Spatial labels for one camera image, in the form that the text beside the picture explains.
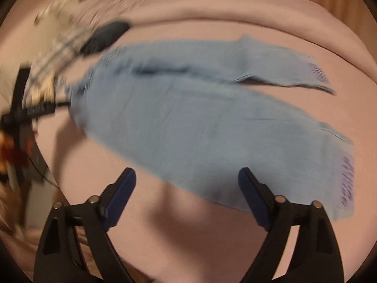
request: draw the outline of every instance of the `wire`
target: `wire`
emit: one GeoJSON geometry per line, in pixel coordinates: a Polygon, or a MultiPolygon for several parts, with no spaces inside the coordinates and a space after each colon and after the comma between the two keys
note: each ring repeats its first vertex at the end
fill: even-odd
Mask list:
{"type": "Polygon", "coordinates": [[[54,182],[52,182],[52,181],[50,181],[49,179],[47,179],[46,176],[43,175],[43,174],[38,170],[37,166],[33,163],[33,161],[31,160],[30,156],[28,156],[28,158],[29,158],[29,161],[31,162],[31,164],[33,165],[34,169],[37,171],[37,173],[38,173],[38,174],[39,174],[39,175],[40,175],[40,176],[41,176],[41,177],[42,177],[47,183],[49,183],[49,184],[51,184],[52,186],[54,186],[54,187],[60,189],[59,186],[57,186],[54,182]]]}

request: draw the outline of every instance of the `plaid fabric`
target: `plaid fabric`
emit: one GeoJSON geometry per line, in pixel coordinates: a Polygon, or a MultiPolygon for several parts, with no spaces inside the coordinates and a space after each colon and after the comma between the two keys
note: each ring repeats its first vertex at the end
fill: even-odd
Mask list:
{"type": "Polygon", "coordinates": [[[26,84],[24,104],[39,102],[44,94],[53,98],[53,79],[79,54],[81,47],[93,31],[74,27],[57,37],[51,49],[37,57],[32,65],[26,84]]]}

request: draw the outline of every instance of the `metal screw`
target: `metal screw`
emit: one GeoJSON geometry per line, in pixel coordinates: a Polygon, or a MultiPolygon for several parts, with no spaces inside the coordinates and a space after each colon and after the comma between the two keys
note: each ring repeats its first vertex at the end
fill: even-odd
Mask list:
{"type": "Polygon", "coordinates": [[[278,196],[275,196],[275,201],[278,203],[284,203],[286,199],[284,196],[278,195],[278,196]]]}
{"type": "Polygon", "coordinates": [[[59,208],[61,208],[62,206],[63,206],[63,203],[60,202],[60,201],[55,202],[55,203],[52,205],[52,207],[53,207],[54,209],[59,209],[59,208]]]}
{"type": "Polygon", "coordinates": [[[91,203],[91,204],[94,204],[94,203],[97,203],[99,201],[99,196],[91,196],[88,201],[91,203]]]}
{"type": "Polygon", "coordinates": [[[313,205],[316,209],[320,209],[322,207],[322,203],[317,200],[313,201],[313,205]]]}

